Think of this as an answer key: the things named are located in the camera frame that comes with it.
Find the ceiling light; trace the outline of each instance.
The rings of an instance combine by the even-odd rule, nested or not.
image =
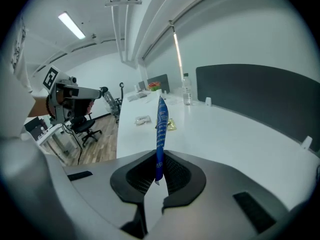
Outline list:
[[[64,25],[67,26],[68,29],[72,31],[79,39],[84,39],[86,36],[82,31],[78,28],[78,26],[74,23],[74,21],[70,18],[68,13],[64,12],[58,16],[59,20],[62,21]]]

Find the fluorescent light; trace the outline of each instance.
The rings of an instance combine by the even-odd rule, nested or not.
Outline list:
[[[69,17],[68,13],[64,12],[58,16],[59,20],[62,21],[64,25],[68,29],[72,31],[79,39],[84,39],[86,36],[82,31],[78,28],[78,26],[74,23],[74,21]]]
[[[180,56],[180,50],[179,50],[179,45],[178,45],[178,39],[177,39],[176,32],[174,32],[173,37],[174,37],[174,42],[175,42],[176,53],[178,54],[178,61],[179,61],[181,79],[183,79],[184,78],[184,72],[182,70],[181,56]]]

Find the blue plastic bag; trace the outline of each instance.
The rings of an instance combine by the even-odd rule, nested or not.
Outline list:
[[[155,183],[159,185],[164,173],[164,148],[168,125],[168,108],[164,99],[160,96],[158,103],[158,113],[156,122],[156,164],[155,164]]]

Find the robotic arm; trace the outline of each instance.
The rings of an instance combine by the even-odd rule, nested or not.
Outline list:
[[[77,79],[58,70],[51,65],[42,83],[48,91],[48,102],[54,107],[55,115],[51,115],[51,124],[63,124],[72,118],[86,115],[91,101],[100,99],[102,92],[96,89],[78,87]],[[58,103],[57,93],[63,92],[64,101]]]

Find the clear plastic bottle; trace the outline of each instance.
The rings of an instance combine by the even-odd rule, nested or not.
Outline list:
[[[188,73],[183,74],[182,80],[182,88],[183,88],[183,102],[185,105],[192,104],[192,95],[191,95],[191,80],[189,78]]]

